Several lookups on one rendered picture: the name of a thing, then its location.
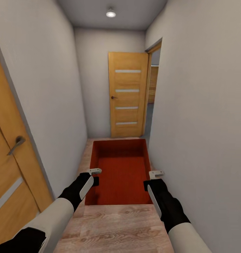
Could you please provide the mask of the storage box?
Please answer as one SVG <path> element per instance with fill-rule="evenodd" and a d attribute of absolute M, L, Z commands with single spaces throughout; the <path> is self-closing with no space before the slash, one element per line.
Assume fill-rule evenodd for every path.
<path fill-rule="evenodd" d="M 150 180 L 146 139 L 94 141 L 90 169 L 102 169 L 99 186 L 91 187 L 85 205 L 153 204 L 144 181 Z"/>

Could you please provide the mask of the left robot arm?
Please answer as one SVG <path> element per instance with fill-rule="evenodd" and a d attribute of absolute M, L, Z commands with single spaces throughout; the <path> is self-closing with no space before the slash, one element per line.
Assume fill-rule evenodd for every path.
<path fill-rule="evenodd" d="M 0 253 L 53 253 L 74 212 L 91 187 L 99 186 L 102 169 L 88 169 L 40 215 L 0 245 Z"/>

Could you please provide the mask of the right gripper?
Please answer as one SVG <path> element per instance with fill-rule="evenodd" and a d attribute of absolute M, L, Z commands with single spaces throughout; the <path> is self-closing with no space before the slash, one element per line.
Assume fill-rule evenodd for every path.
<path fill-rule="evenodd" d="M 150 180 L 144 181 L 144 182 L 143 182 L 143 184 L 144 184 L 144 189 L 145 189 L 146 192 L 148 191 L 148 183 L 150 183 Z"/>

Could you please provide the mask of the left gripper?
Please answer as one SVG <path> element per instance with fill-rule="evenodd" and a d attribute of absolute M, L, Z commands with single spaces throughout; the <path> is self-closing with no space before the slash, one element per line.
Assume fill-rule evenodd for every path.
<path fill-rule="evenodd" d="M 93 179 L 94 179 L 94 183 L 92 187 L 99 186 L 99 177 L 94 177 Z"/>

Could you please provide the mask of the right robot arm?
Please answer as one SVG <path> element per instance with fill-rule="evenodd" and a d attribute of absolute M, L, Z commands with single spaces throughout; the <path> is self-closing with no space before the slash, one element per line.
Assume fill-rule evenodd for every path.
<path fill-rule="evenodd" d="M 149 171 L 150 180 L 144 181 L 144 189 L 149 192 L 159 218 L 175 253 L 212 253 L 199 236 L 183 212 L 180 201 L 168 192 L 166 183 L 158 176 L 164 176 L 162 170 Z"/>

